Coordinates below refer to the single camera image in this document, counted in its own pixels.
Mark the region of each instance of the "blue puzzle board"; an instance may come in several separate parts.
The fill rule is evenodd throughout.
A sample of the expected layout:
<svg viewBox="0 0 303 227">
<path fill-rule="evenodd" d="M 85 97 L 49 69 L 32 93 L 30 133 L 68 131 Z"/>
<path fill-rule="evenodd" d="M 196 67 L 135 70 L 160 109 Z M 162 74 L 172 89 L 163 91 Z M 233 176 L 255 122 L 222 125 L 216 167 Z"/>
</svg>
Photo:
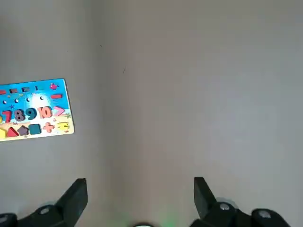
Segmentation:
<svg viewBox="0 0 303 227">
<path fill-rule="evenodd" d="M 0 85 L 0 141 L 72 133 L 64 79 Z"/>
</svg>

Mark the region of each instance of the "number 8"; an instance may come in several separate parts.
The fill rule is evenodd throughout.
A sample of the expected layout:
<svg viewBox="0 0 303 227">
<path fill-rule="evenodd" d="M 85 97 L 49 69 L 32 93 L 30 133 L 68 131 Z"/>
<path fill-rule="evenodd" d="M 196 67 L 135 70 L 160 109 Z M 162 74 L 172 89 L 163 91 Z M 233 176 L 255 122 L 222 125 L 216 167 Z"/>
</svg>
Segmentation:
<svg viewBox="0 0 303 227">
<path fill-rule="evenodd" d="M 23 114 L 23 110 L 16 110 L 15 111 L 15 119 L 17 122 L 24 121 L 25 116 Z"/>
</svg>

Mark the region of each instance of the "gray surface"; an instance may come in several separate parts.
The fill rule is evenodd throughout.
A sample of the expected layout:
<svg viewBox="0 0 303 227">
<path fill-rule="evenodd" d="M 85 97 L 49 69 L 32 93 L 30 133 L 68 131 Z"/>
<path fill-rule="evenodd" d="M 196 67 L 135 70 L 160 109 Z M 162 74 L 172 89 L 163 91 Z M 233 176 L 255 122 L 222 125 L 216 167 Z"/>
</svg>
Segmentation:
<svg viewBox="0 0 303 227">
<path fill-rule="evenodd" d="M 86 177 L 79 226 L 186 226 L 199 175 L 244 211 L 301 226 L 302 9 L 1 0 L 1 83 L 65 78 L 76 132 L 0 144 L 0 212 L 28 214 Z"/>
</svg>

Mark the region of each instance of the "orange number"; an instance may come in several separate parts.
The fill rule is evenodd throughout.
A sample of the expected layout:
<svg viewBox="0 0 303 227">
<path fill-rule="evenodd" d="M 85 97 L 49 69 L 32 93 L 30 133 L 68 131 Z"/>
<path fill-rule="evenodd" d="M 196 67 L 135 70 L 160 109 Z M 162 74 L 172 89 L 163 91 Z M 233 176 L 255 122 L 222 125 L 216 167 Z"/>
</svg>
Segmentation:
<svg viewBox="0 0 303 227">
<path fill-rule="evenodd" d="M 49 106 L 38 108 L 40 118 L 50 118 L 52 117 L 52 109 Z"/>
</svg>

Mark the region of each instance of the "wooden shape piece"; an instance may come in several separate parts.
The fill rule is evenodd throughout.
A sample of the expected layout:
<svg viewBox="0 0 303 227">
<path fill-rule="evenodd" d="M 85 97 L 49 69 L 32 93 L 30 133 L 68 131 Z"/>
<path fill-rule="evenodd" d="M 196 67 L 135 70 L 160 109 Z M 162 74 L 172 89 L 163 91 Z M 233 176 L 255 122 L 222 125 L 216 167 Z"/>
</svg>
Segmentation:
<svg viewBox="0 0 303 227">
<path fill-rule="evenodd" d="M 14 130 L 13 127 L 10 127 L 7 133 L 7 137 L 16 137 L 19 136 L 19 134 Z"/>
</svg>

